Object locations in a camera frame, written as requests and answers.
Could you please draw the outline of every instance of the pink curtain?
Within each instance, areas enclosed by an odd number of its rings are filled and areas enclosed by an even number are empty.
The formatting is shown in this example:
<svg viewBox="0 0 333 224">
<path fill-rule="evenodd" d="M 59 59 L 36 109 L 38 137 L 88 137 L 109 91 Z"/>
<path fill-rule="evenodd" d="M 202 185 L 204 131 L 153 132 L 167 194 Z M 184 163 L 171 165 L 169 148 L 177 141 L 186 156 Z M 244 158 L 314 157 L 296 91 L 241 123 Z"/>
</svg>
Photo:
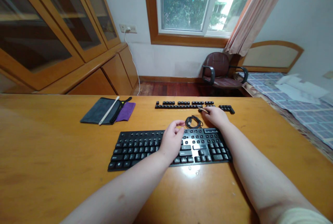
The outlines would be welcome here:
<svg viewBox="0 0 333 224">
<path fill-rule="evenodd" d="M 225 46 L 230 54 L 245 56 L 278 0 L 248 0 Z"/>
</svg>

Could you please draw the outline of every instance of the hand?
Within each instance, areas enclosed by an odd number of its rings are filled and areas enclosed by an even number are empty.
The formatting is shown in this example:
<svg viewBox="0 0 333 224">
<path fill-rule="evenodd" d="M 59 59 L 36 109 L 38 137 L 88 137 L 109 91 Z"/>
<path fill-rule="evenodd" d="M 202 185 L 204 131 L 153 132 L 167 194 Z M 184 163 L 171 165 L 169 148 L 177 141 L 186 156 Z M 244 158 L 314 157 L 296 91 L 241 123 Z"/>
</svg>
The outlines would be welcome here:
<svg viewBox="0 0 333 224">
<path fill-rule="evenodd" d="M 212 124 L 220 128 L 225 124 L 230 123 L 226 113 L 218 107 L 204 107 L 205 110 L 209 112 L 206 113 L 202 111 L 201 113 L 205 118 L 207 118 Z"/>
<path fill-rule="evenodd" d="M 184 128 L 181 127 L 178 129 L 177 126 L 185 126 L 185 121 L 175 120 L 167 127 L 163 134 L 160 149 L 158 150 L 170 162 L 178 155 L 184 135 Z"/>
</svg>

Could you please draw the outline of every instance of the white power cord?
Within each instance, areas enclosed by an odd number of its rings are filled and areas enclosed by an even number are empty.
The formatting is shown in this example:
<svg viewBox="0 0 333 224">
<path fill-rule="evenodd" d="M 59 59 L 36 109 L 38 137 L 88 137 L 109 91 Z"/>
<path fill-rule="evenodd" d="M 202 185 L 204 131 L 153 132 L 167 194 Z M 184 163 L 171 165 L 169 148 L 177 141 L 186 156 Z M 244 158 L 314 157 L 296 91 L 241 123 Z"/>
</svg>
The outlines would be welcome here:
<svg viewBox="0 0 333 224">
<path fill-rule="evenodd" d="M 126 40 L 126 31 L 127 31 L 127 29 L 126 29 L 125 32 L 124 32 L 124 39 L 125 39 L 125 42 L 126 42 L 127 45 L 128 45 L 129 52 L 130 52 L 131 55 L 132 55 L 132 61 L 133 61 L 133 64 L 134 64 L 134 66 L 135 66 L 135 69 L 136 69 L 136 74 L 138 75 L 138 80 L 139 80 L 139 92 L 138 92 L 138 95 L 139 95 L 139 94 L 140 94 L 140 78 L 139 78 L 139 73 L 138 73 L 138 69 L 136 68 L 136 65 L 135 65 L 135 63 L 134 63 L 134 59 L 133 59 L 133 54 L 132 54 L 132 52 L 131 52 L 131 48 L 129 47 L 129 44 L 128 44 L 127 40 Z"/>
</svg>

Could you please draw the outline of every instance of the wooden desk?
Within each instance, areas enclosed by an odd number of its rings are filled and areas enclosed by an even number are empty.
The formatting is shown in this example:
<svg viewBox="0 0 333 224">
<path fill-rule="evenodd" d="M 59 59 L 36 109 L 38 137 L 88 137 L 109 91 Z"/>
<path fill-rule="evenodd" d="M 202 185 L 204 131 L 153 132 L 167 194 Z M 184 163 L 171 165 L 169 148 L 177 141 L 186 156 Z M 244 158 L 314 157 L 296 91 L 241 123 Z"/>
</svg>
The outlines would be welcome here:
<svg viewBox="0 0 333 224">
<path fill-rule="evenodd" d="M 155 110 L 156 101 L 230 104 L 233 122 L 333 221 L 333 165 L 260 98 L 133 97 L 129 122 L 82 124 L 99 96 L 0 95 L 0 222 L 58 223 L 118 176 L 107 172 L 120 131 L 162 130 L 197 110 Z M 227 163 L 169 168 L 138 223 L 257 222 Z"/>
</svg>

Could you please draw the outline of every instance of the glass cabinet door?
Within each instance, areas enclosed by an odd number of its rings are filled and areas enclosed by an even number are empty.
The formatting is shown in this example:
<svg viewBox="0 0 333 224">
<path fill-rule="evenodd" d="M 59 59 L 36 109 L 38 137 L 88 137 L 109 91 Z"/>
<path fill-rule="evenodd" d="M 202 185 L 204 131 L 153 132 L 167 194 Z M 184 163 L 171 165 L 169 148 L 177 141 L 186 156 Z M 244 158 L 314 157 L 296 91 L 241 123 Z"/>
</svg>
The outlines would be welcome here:
<svg viewBox="0 0 333 224">
<path fill-rule="evenodd" d="M 106 0 L 86 0 L 86 2 L 94 15 L 107 47 L 110 49 L 119 44 L 120 39 Z"/>
<path fill-rule="evenodd" d="M 0 67 L 40 90 L 83 61 L 39 0 L 0 0 Z"/>
<path fill-rule="evenodd" d="M 42 0 L 85 62 L 107 51 L 84 0 Z"/>
</svg>

